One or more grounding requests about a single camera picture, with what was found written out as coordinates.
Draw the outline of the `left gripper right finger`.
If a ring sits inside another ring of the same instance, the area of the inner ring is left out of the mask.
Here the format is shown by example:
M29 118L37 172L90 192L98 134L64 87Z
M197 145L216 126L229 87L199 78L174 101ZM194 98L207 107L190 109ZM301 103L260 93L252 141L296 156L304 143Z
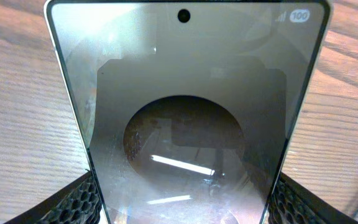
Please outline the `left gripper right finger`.
M284 173L268 205L268 224L358 224Z

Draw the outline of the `Galaxy smartphone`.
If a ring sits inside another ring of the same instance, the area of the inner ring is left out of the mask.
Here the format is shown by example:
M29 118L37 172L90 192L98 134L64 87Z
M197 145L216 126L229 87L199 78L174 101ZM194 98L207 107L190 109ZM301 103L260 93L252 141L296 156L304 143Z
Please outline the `Galaxy smartphone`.
M263 223L328 1L47 1L108 223Z

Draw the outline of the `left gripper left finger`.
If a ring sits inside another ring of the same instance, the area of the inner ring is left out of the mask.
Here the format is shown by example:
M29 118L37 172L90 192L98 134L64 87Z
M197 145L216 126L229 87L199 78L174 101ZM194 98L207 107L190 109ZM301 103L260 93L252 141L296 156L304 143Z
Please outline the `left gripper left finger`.
M87 172L6 224L97 224L102 201L91 172Z

